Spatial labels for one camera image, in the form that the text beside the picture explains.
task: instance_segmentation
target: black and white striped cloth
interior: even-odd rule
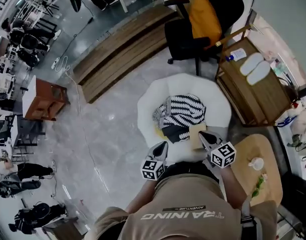
[[[153,121],[172,142],[184,141],[189,138],[189,126],[204,121],[205,111],[203,103],[192,94],[169,96],[154,111]]]

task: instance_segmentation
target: wooden table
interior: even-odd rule
[[[254,134],[235,145],[235,149],[237,151],[236,160],[231,168],[247,195],[251,195],[254,191],[261,174],[268,176],[267,181],[261,186],[259,195],[252,199],[251,206],[268,200],[274,200],[279,206],[283,198],[283,188],[269,140],[261,134]],[[248,166],[248,163],[257,157],[264,159],[265,162],[261,171],[256,171]]]
[[[22,97],[23,117],[29,120],[56,121],[55,116],[69,104],[67,89],[33,76]]]
[[[255,85],[249,85],[246,77],[240,73],[240,67],[246,59],[258,52],[247,37],[224,49],[222,56],[229,57],[232,51],[239,48],[244,49],[247,57],[230,62],[222,59],[216,75],[217,83],[243,126],[273,126],[292,103],[273,70]]]

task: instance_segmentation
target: wooden steps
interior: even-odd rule
[[[93,103],[125,75],[167,46],[165,22],[177,13],[157,5],[100,43],[74,69],[85,99]]]

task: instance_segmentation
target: black office chair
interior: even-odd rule
[[[244,12],[243,0],[209,1],[216,12],[222,33],[226,33]],[[165,36],[172,56],[168,60],[168,64],[173,64],[174,61],[195,59],[196,75],[199,76],[200,59],[207,61],[208,58],[216,58],[219,62],[217,54],[221,52],[222,48],[212,46],[204,50],[205,47],[210,45],[210,39],[208,37],[193,37],[192,25],[184,7],[184,4],[188,4],[189,2],[189,0],[168,0],[164,2],[164,6],[177,5],[183,16],[182,19],[165,23]]]

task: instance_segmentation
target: beige t-shirt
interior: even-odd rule
[[[274,240],[277,207],[274,201],[251,208],[261,220],[263,239]],[[110,207],[95,223],[85,240],[98,240],[110,227],[126,220],[119,240],[162,240],[169,236],[205,240],[241,239],[241,211],[224,200],[219,185],[211,178],[181,174],[161,181],[153,201],[134,214]]]
[[[4,161],[0,161],[0,177],[1,176],[6,176],[10,173],[16,173],[18,171],[18,167],[16,164],[13,164],[13,167],[11,169],[6,169],[5,168],[5,162]]]

